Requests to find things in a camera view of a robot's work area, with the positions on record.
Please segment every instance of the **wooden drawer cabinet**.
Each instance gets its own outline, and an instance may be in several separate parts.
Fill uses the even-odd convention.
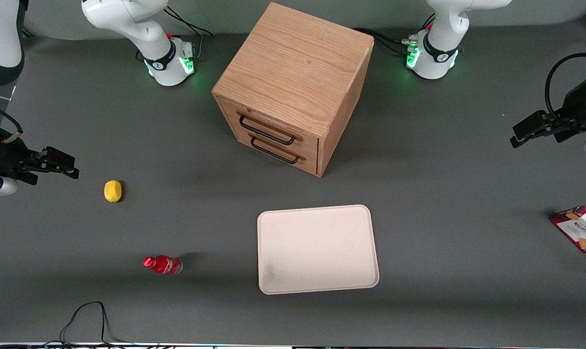
[[[240,143],[320,177],[372,47],[369,35],[271,3],[211,92]]]

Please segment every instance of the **black metal handle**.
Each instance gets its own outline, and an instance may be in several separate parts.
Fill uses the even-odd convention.
[[[246,124],[243,123],[243,121],[246,119],[246,116],[243,115],[243,114],[241,114],[241,113],[239,113],[239,114],[241,115],[241,117],[239,118],[239,123],[241,124],[241,126],[243,126],[244,128],[247,128],[250,131],[253,131],[255,133],[258,133],[262,137],[271,139],[271,141],[278,142],[279,144],[282,144],[282,145],[291,145],[291,144],[293,144],[293,141],[295,141],[295,136],[291,136],[290,141],[284,141],[282,139],[279,139],[278,137],[273,137],[272,135],[270,135],[268,133],[264,133],[264,132],[262,132],[261,130],[259,130],[257,128],[253,128],[250,125],[246,125]]]
[[[267,155],[271,155],[272,157],[275,157],[278,160],[284,161],[290,165],[295,165],[297,163],[297,161],[299,161],[299,155],[295,156],[294,160],[289,160],[289,159],[286,159],[285,157],[277,155],[276,153],[270,152],[269,150],[267,150],[261,146],[255,145],[254,141],[256,141],[256,137],[252,137],[252,141],[250,141],[250,144],[253,146],[254,149],[260,150],[261,152],[266,153]]]

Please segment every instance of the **red bottle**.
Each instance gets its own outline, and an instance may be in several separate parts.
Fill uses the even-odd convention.
[[[159,274],[178,274],[183,269],[183,262],[168,256],[145,257],[142,264]]]

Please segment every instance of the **white tray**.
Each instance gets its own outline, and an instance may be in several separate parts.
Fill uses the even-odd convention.
[[[263,212],[258,217],[258,278],[265,294],[376,286],[370,210],[352,205]]]

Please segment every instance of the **snack package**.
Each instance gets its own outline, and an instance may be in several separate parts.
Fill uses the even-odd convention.
[[[559,212],[550,221],[586,255],[586,206]]]

